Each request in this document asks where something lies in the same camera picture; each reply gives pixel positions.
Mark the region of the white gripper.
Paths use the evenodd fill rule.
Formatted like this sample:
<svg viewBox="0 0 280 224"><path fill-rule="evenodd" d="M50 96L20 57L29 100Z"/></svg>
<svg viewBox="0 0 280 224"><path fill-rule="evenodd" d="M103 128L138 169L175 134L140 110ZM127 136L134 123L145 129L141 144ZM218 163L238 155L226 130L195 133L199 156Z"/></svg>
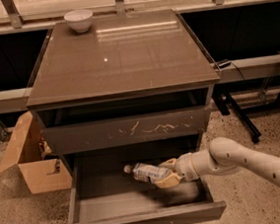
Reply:
<svg viewBox="0 0 280 224"><path fill-rule="evenodd" d="M179 158L172 158L159 164L160 168L168 168L173 171L172 174L164 177L162 180L155 181L158 188L165 189L178 185L182 178L191 182L199 178L194 166L192 165L192 153L186 153Z"/></svg>

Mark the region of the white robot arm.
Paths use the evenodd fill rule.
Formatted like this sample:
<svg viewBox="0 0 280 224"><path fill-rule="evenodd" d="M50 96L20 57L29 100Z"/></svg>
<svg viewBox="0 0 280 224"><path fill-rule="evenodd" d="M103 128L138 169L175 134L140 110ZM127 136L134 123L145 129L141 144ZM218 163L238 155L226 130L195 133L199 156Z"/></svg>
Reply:
<svg viewBox="0 0 280 224"><path fill-rule="evenodd" d="M235 140L217 137L207 149L185 153L158 166L169 173L156 181L160 188L174 187L181 181L195 181L201 176L234 174L244 168L280 187L280 157L243 147Z"/></svg>

